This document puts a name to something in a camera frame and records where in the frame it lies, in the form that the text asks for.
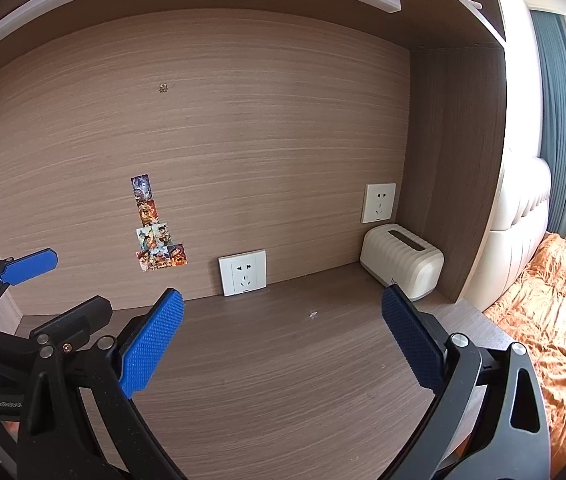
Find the small sticker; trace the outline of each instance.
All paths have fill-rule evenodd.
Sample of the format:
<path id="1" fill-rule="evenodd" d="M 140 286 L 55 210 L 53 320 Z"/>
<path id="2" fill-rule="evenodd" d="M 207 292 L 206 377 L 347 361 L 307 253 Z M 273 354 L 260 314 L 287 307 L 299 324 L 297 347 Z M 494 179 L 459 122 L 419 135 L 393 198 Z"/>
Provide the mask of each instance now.
<path id="1" fill-rule="evenodd" d="M 152 199 L 152 187 L 150 186 L 150 178 L 147 175 L 133 176 L 131 180 L 137 204 Z"/>
<path id="2" fill-rule="evenodd" d="M 156 249 L 156 238 L 154 238 L 154 231 L 152 229 L 152 226 L 141 227 L 140 229 L 137 229 L 136 236 L 138 237 L 138 243 L 141 246 L 141 251 Z"/>
<path id="3" fill-rule="evenodd" d="M 183 244 L 171 245 L 168 247 L 168 251 L 170 253 L 170 260 L 172 261 L 172 267 L 188 263 L 188 257 L 185 255 Z"/>
<path id="4" fill-rule="evenodd" d="M 138 214 L 141 216 L 141 223 L 144 226 L 157 224 L 159 222 L 159 214 L 156 211 L 154 200 L 140 202 L 138 204 Z"/>
<path id="5" fill-rule="evenodd" d="M 138 251 L 136 253 L 136 259 L 138 259 L 138 264 L 141 266 L 143 272 L 150 270 L 150 262 L 153 263 L 150 257 L 150 251 Z"/>
<path id="6" fill-rule="evenodd" d="M 156 239 L 157 247 L 172 245 L 172 237 L 170 236 L 170 230 L 167 228 L 167 224 L 154 224 L 152 229 L 154 230 L 154 238 Z"/>
<path id="7" fill-rule="evenodd" d="M 167 247 L 150 249 L 150 256 L 154 260 L 154 264 L 157 269 L 172 267 L 172 261 L 170 260 L 170 253 L 168 252 Z"/>

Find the electrical outlet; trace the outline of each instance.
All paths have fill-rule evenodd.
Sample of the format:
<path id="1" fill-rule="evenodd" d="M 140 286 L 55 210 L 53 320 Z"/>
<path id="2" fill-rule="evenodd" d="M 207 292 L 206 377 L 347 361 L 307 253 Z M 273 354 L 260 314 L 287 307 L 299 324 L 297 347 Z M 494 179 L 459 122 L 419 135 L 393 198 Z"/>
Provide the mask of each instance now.
<path id="1" fill-rule="evenodd" d="M 218 258 L 223 295 L 233 296 L 267 285 L 265 249 Z"/>
<path id="2" fill-rule="evenodd" d="M 231 260 L 234 294 L 249 292 L 256 284 L 256 259 L 250 256 Z"/>
<path id="3" fill-rule="evenodd" d="M 390 220 L 396 184 L 367 184 L 361 223 Z"/>

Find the textured rubber pad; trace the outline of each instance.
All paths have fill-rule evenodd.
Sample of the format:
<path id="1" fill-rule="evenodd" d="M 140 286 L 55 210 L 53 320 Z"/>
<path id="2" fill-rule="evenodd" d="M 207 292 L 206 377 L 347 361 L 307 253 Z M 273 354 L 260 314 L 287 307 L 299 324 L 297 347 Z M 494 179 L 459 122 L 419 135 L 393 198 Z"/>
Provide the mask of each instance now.
<path id="1" fill-rule="evenodd" d="M 51 249 L 43 249 L 38 253 L 28 254 L 18 260 L 14 260 L 5 265 L 5 269 L 0 275 L 0 280 L 9 285 L 18 285 L 56 269 L 58 256 Z"/>
<path id="2" fill-rule="evenodd" d="M 122 348 L 118 382 L 128 399 L 145 389 L 166 348 L 183 321 L 183 297 L 167 289 L 147 314 L 138 333 Z"/>
<path id="3" fill-rule="evenodd" d="M 398 285 L 383 293 L 381 312 L 416 380 L 438 394 L 444 386 L 444 356 Z"/>

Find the upholstered headboard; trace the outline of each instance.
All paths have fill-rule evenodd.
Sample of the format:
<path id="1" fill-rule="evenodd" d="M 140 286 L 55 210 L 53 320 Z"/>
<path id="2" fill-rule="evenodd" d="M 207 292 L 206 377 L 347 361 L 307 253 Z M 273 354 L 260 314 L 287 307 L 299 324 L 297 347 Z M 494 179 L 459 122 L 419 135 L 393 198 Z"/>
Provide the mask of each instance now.
<path id="1" fill-rule="evenodd" d="M 481 312 L 517 279 L 548 227 L 550 168 L 507 151 L 494 219 L 464 298 Z"/>

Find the wooden desk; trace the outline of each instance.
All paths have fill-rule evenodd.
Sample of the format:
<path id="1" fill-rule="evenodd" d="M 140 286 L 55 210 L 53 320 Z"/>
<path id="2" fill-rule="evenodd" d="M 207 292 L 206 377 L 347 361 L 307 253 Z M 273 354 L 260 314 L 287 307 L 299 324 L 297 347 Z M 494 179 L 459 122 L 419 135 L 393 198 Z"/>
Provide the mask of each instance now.
<path id="1" fill-rule="evenodd" d="M 242 296 L 188 301 L 183 325 L 134 402 L 192 480 L 376 480 L 432 400 L 381 318 L 382 291 L 356 263 Z M 511 341 L 465 301 L 449 304 L 433 293 L 417 307 L 477 345 Z M 146 311 L 115 311 L 98 335 L 116 335 Z M 46 319 L 23 318 L 18 333 Z M 85 397 L 106 455 L 121 464 Z M 454 446 L 470 432 L 479 400 Z"/>

